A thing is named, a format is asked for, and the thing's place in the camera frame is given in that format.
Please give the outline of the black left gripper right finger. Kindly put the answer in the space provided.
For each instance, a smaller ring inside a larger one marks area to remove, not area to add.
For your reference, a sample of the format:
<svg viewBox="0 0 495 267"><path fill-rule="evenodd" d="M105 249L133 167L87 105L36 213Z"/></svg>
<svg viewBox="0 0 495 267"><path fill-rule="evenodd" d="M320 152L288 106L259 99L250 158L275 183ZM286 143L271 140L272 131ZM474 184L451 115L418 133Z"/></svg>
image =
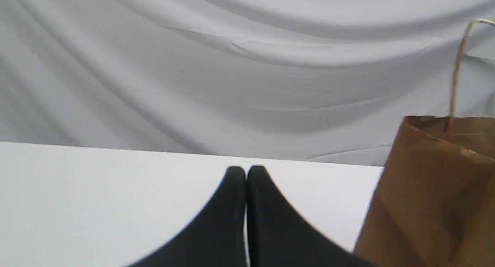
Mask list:
<svg viewBox="0 0 495 267"><path fill-rule="evenodd" d="M313 228L262 165L246 179L246 227L252 267L369 267Z"/></svg>

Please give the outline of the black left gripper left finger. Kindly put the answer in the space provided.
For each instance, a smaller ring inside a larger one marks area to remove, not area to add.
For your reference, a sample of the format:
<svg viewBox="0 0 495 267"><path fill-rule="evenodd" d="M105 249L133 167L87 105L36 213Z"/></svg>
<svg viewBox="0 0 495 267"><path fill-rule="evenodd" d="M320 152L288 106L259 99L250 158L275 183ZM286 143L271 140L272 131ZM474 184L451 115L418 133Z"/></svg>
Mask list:
<svg viewBox="0 0 495 267"><path fill-rule="evenodd" d="M244 220L246 174L226 170L203 209L175 237L135 267L246 267Z"/></svg>

